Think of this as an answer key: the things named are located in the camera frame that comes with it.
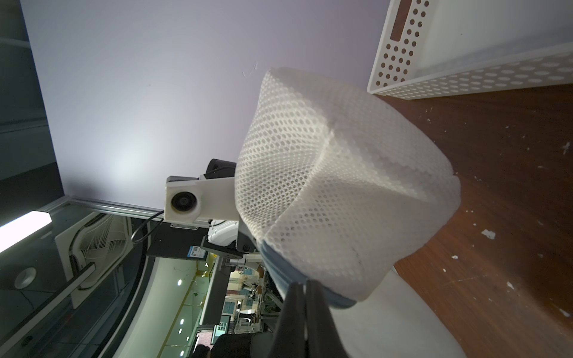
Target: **white mesh fabric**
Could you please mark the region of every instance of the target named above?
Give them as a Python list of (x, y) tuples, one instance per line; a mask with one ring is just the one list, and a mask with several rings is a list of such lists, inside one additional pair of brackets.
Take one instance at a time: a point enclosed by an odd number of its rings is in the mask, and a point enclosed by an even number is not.
[(453, 215), (460, 182), (432, 141), (384, 101), (281, 68), (263, 79), (235, 198), (258, 241), (363, 301)]

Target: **fluorescent light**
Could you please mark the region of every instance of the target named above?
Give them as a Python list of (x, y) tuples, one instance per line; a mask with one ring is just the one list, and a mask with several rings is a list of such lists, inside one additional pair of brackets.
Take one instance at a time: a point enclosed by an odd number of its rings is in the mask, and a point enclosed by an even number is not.
[(0, 253), (51, 222), (50, 214), (31, 211), (0, 227)]

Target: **perforated basket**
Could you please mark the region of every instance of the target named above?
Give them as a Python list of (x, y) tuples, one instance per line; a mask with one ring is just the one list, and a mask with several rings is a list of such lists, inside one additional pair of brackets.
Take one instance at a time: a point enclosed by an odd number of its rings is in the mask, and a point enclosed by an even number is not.
[(573, 82), (573, 2), (392, 0), (368, 91), (402, 99)]

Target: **camera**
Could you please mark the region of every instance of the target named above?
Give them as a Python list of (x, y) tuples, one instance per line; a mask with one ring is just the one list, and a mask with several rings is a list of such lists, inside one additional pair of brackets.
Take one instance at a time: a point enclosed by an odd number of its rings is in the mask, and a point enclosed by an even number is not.
[(171, 206), (177, 211), (189, 211), (197, 204), (197, 197), (188, 191), (182, 191), (173, 196)]

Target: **white ceiling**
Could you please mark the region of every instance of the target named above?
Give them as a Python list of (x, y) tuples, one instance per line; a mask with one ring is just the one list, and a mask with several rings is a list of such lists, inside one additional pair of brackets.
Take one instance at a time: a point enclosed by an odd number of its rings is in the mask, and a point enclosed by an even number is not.
[(155, 259), (141, 304), (113, 358), (157, 357), (195, 276), (195, 267), (191, 260)]
[(271, 66), (366, 88), (389, 0), (22, 0), (66, 194), (163, 207), (236, 161)]
[[(199, 268), (205, 268), (204, 263), (204, 261), (200, 261)], [(172, 351), (172, 349), (169, 349), (170, 346), (176, 346), (177, 354), (179, 354), (181, 350), (184, 350), (185, 353), (189, 351), (189, 346), (193, 344), (195, 339), (195, 335), (193, 334), (195, 327), (199, 324), (199, 317), (203, 311), (201, 301), (203, 301), (209, 290), (209, 283), (209, 278), (207, 277), (195, 277), (185, 302), (182, 302), (185, 305), (181, 307), (181, 311), (175, 319), (175, 325), (169, 333), (167, 345), (163, 347), (163, 353), (160, 358), (173, 357), (170, 353), (170, 351)]]

